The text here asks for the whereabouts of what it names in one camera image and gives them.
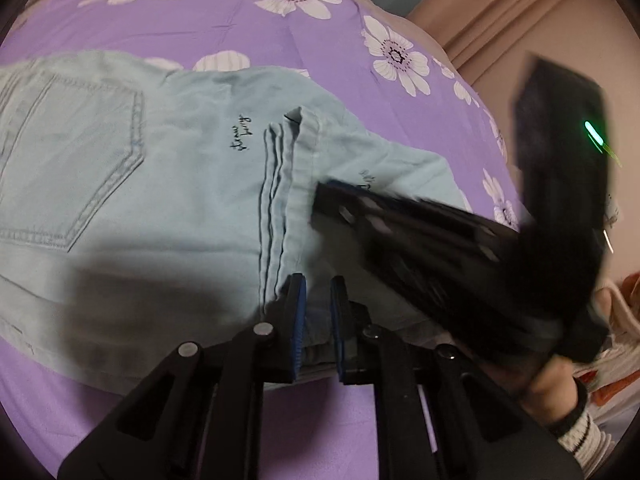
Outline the person's right hand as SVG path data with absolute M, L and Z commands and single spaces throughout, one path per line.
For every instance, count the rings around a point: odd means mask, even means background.
M 541 425 L 551 426 L 577 408 L 574 363 L 567 358 L 554 356 L 535 377 L 518 374 L 513 380 L 521 406 Z

